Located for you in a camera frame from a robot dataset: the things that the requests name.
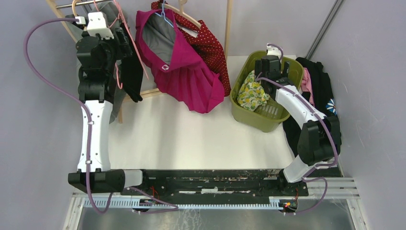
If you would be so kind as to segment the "red polka dot skirt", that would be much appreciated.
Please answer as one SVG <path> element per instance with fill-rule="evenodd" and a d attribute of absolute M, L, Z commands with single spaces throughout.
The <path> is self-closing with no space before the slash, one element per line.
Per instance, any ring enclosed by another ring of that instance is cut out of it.
<path fill-rule="evenodd" d="M 199 21 L 201 27 L 197 27 L 173 10 L 170 14 L 174 15 L 177 27 L 172 28 L 164 23 L 164 32 L 158 34 L 159 40 L 151 47 L 151 51 L 157 51 L 157 56 L 164 61 L 171 60 L 177 35 L 183 45 L 182 51 L 202 59 L 199 66 L 202 71 L 191 78 L 192 85 L 189 87 L 184 77 L 169 76 L 167 72 L 153 69 L 157 88 L 184 102 L 202 100 L 201 91 L 204 90 L 209 100 L 221 103 L 231 91 L 223 47 L 202 20 Z"/>

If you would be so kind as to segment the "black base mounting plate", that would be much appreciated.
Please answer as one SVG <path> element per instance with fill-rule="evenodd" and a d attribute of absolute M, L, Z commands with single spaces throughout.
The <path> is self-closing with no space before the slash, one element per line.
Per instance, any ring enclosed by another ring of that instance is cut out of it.
<path fill-rule="evenodd" d="M 143 170 L 137 188 L 175 205 L 268 205 L 271 198 L 309 196 L 304 182 L 288 184 L 280 169 Z"/>

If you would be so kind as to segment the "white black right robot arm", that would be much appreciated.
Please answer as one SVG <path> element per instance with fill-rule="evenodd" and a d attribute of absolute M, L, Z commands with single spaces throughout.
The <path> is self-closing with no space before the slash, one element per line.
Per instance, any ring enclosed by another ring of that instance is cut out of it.
<path fill-rule="evenodd" d="M 297 156 L 282 170 L 277 191 L 288 196 L 316 169 L 335 166 L 338 162 L 341 133 L 336 116 L 327 116 L 310 104 L 287 78 L 289 68 L 282 67 L 278 56 L 267 55 L 255 61 L 255 80 L 264 91 L 293 117 L 301 129 Z"/>

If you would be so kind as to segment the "pink garment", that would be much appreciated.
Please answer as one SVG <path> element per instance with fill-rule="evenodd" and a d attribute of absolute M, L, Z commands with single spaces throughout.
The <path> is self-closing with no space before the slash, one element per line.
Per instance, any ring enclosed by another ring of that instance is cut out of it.
<path fill-rule="evenodd" d="M 307 68 L 303 68 L 301 90 L 302 92 L 310 93 L 309 102 L 311 105 L 315 105 L 311 76 Z"/>

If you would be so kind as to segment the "yellow lemon print garment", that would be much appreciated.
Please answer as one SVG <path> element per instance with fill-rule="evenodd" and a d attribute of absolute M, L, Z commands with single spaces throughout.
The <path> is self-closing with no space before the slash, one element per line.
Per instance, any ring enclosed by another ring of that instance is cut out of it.
<path fill-rule="evenodd" d="M 255 71 L 251 71 L 237 95 L 237 103 L 244 109 L 254 112 L 259 106 L 266 105 L 271 98 L 264 91 L 261 83 L 256 80 Z"/>

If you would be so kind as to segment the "metal wall rail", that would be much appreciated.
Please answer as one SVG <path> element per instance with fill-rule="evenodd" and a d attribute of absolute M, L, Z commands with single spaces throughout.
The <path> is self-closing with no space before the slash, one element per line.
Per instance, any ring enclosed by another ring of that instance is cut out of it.
<path fill-rule="evenodd" d="M 328 29 L 330 28 L 331 24 L 333 23 L 337 13 L 339 12 L 340 8 L 344 4 L 345 0 L 335 0 L 333 6 L 331 7 L 329 13 L 327 14 L 322 26 L 320 27 L 315 39 L 313 40 L 305 58 L 311 59 L 315 54 L 317 48 L 319 47 L 320 43 L 322 42 L 323 38 L 327 34 Z"/>

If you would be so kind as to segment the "olive green laundry basket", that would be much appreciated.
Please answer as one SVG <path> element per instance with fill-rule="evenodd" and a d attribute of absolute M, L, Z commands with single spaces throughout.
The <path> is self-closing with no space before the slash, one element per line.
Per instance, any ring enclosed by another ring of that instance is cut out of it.
<path fill-rule="evenodd" d="M 231 90 L 230 100 L 231 113 L 236 121 L 267 133 L 275 130 L 280 123 L 290 117 L 288 111 L 272 98 L 267 101 L 265 106 L 258 107 L 254 112 L 241 107 L 237 103 L 237 95 L 245 78 L 254 70 L 255 61 L 265 55 L 265 51 L 255 51 L 247 57 Z"/>

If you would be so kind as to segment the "grey skirt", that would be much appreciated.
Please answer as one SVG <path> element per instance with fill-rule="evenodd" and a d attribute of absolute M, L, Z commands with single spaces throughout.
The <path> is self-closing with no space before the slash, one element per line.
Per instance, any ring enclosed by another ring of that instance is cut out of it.
<path fill-rule="evenodd" d="M 109 26 L 111 26 L 111 30 L 116 29 L 120 26 L 120 20 L 117 20 L 117 16 L 119 15 L 119 11 L 116 5 L 113 2 L 103 2 L 97 3 L 98 9 L 106 15 L 106 21 Z M 82 33 L 84 29 L 79 29 L 78 27 L 74 26 L 73 23 L 68 23 L 68 28 L 74 35 L 74 41 L 78 42 L 83 36 Z M 115 85 L 115 92 L 114 92 L 114 101 L 113 101 L 113 110 L 111 112 L 110 121 L 109 123 L 113 123 L 119 117 L 119 111 L 122 105 L 122 102 L 125 97 L 124 89 L 119 89 L 116 84 L 116 73 L 113 74 L 114 78 L 114 85 Z"/>

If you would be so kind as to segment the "magenta pleated skirt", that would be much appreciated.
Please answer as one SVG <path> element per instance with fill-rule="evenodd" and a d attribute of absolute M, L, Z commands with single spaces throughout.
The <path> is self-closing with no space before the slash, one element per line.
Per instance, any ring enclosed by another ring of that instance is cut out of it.
<path fill-rule="evenodd" d="M 137 11 L 135 44 L 141 60 L 150 68 L 157 88 L 189 110 L 201 114 L 223 102 L 225 90 L 219 74 L 205 64 L 187 42 L 171 10 Z"/>

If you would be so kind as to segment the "aluminium rail frame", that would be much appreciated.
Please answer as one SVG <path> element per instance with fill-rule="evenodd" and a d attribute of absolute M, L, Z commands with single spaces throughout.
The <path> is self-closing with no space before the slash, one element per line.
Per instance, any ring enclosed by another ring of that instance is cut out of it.
<path fill-rule="evenodd" d="M 74 193 L 62 226 L 65 230 L 364 230 L 361 198 L 351 178 L 308 183 L 309 195 L 298 199 L 299 214 L 280 207 L 289 197 L 271 196 L 264 204 L 180 205 L 178 211 L 159 205 L 137 214 L 141 196 L 114 194 L 106 214 L 98 215 L 87 196 Z"/>

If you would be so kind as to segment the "black floral garment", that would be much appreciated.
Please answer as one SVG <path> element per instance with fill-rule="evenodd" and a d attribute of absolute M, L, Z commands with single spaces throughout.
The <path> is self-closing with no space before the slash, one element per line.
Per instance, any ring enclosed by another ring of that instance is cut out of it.
<path fill-rule="evenodd" d="M 296 61 L 299 62 L 303 68 L 307 68 L 310 73 L 315 102 L 314 107 L 326 116 L 337 116 L 331 80 L 329 75 L 324 72 L 323 64 L 321 62 L 312 62 L 304 57 L 298 57 Z M 309 101 L 310 93 L 302 92 L 302 96 Z M 285 120 L 282 126 L 288 145 L 296 157 L 298 155 L 297 144 L 301 129 L 293 117 L 289 117 Z"/>

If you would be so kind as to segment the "wooden clothes rack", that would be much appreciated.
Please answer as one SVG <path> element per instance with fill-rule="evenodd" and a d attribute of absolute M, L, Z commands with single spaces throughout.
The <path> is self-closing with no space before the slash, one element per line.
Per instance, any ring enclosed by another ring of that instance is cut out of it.
<path fill-rule="evenodd" d="M 65 14 L 61 11 L 61 9 L 71 8 L 71 4 L 72 4 L 72 3 L 70 3 L 67 5 L 57 5 L 57 0 L 46 0 L 46 3 L 49 5 L 50 9 L 57 16 L 57 18 L 65 18 Z M 93 5 L 93 3 L 91 0 L 89 0 L 89 1 L 82 0 L 82 3 L 77 4 L 77 6 L 83 6 L 85 12 L 89 12 L 90 7 L 87 8 L 87 7 L 85 7 L 85 5 Z M 226 58 L 228 58 L 228 50 L 229 50 L 232 5 L 233 5 L 233 1 L 228 0 L 227 4 L 226 4 L 226 16 L 225 16 L 225 19 L 223 19 L 223 22 L 225 23 L 223 48 L 224 48 Z M 68 24 L 64 23 L 64 22 L 62 24 L 63 24 L 64 28 L 66 29 L 66 31 L 68 32 L 68 34 L 74 40 L 74 35 L 68 28 Z M 162 94 L 162 92 L 157 88 L 141 92 L 142 98 L 152 97 L 152 96 L 156 96 L 156 95 L 160 95 L 160 94 Z"/>

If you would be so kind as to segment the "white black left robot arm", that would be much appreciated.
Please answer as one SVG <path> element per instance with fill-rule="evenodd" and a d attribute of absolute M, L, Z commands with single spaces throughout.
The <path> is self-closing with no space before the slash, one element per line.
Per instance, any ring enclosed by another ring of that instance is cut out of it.
<path fill-rule="evenodd" d="M 77 170 L 68 174 L 68 183 L 87 194 L 120 193 L 132 186 L 145 195 L 151 183 L 142 170 L 112 169 L 110 164 L 109 124 L 117 89 L 115 64 L 135 53 L 123 27 L 112 29 L 112 33 L 113 38 L 108 39 L 84 32 L 76 43 L 83 139 Z"/>

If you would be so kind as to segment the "wooden hanger with grey skirt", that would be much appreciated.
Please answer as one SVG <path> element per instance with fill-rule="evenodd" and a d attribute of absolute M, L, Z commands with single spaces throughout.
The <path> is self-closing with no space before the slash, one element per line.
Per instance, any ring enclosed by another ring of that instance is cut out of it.
<path fill-rule="evenodd" d="M 71 4 L 72 13 L 75 17 L 80 16 L 76 9 L 78 3 L 82 3 L 82 0 L 73 0 Z"/>

